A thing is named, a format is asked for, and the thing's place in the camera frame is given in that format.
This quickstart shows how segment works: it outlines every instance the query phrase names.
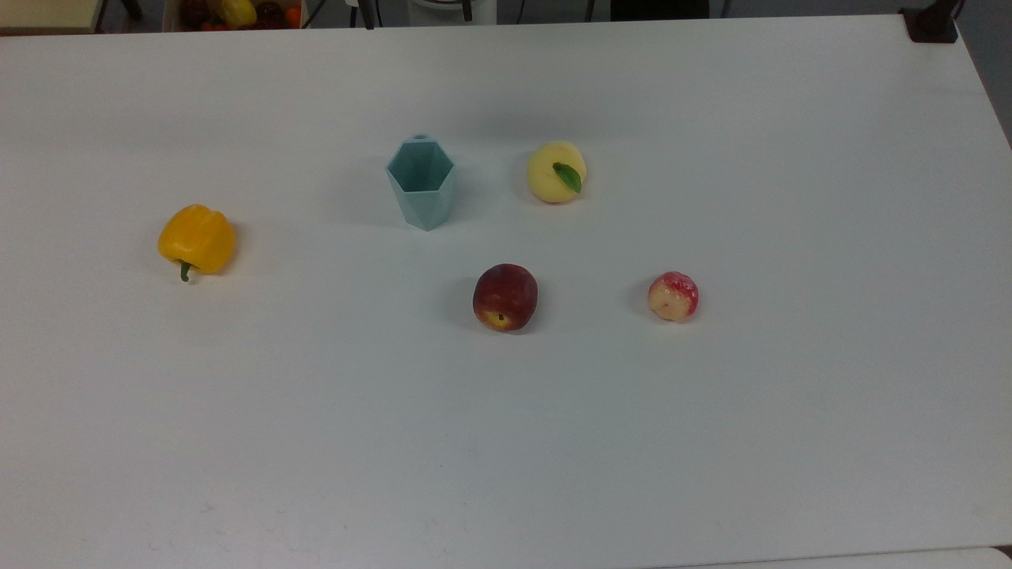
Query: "cup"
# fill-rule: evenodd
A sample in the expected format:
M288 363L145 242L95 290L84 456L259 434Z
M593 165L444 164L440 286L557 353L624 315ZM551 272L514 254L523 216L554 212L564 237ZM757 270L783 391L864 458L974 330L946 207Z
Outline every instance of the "cup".
M449 218L455 168L432 137L415 135L404 141L387 164L404 221L430 231Z

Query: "fruit basket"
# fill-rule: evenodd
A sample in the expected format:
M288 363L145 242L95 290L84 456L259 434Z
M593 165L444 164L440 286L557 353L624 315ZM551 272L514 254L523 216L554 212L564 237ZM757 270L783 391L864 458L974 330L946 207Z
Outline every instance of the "fruit basket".
M301 8L300 16L300 27L306 24L306 18L308 17L308 11L306 9L305 0L274 0L280 5L282 10L287 10L291 7ZM182 4L183 0L166 0L165 1L165 13L162 15L162 31L196 31L197 28L190 27L186 25L182 18L179 16L179 6ZM253 4L259 4L260 0L252 0ZM222 0L207 0L207 6L210 8L212 13L217 13L218 8L221 5Z

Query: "gray floor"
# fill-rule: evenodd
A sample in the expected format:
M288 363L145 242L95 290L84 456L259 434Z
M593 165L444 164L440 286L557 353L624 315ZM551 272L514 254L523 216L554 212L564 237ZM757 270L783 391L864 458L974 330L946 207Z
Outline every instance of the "gray floor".
M313 27L347 27L350 9L343 0L324 0ZM408 25L408 0L376 0L386 26ZM307 0L312 11L321 0ZM498 23L512 24L521 0L497 0ZM721 14L725 0L709 0L710 14ZM895 14L900 7L924 7L931 0L731 0L729 17L782 17L844 14ZM161 31L165 0L140 0L145 11L141 22L131 22L122 5L109 0L102 24L106 32ZM609 0L596 0L594 21L607 21ZM522 23L583 21L587 0L527 0ZM1012 1L966 0L959 16L966 42L995 111L1012 141Z

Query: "white table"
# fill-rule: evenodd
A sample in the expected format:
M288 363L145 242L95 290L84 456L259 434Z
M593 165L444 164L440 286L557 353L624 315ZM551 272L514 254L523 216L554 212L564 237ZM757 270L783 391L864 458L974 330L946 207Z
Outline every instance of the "white table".
M0 565L1012 541L1012 153L899 16L0 39ZM427 132L425 233L383 168ZM576 143L575 202L524 188ZM239 228L181 283L155 242ZM474 281L539 279L525 333ZM701 308L645 304L665 270Z
M711 565L712 569L1010 569L1012 561L993 549L967 549L858 555L823 559L797 559Z

